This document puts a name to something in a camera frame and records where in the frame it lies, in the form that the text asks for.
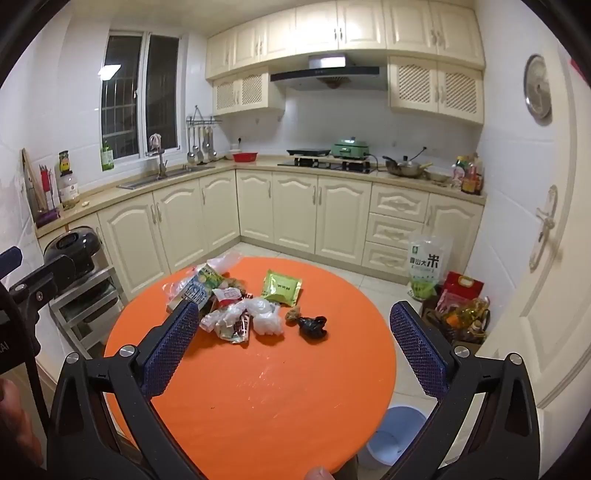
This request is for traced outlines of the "person left hand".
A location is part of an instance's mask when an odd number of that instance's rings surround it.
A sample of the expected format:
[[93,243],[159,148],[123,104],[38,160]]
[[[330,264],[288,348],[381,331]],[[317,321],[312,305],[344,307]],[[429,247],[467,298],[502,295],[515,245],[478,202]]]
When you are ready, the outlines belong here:
[[20,451],[35,466],[41,466],[41,443],[33,431],[31,418],[22,406],[17,386],[4,378],[1,379],[1,420]]

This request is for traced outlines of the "person right hand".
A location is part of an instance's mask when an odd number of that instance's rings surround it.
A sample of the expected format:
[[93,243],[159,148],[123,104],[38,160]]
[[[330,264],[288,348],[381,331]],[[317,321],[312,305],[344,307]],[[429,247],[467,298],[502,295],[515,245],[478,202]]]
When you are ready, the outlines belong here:
[[325,467],[314,467],[304,476],[304,480],[335,480]]

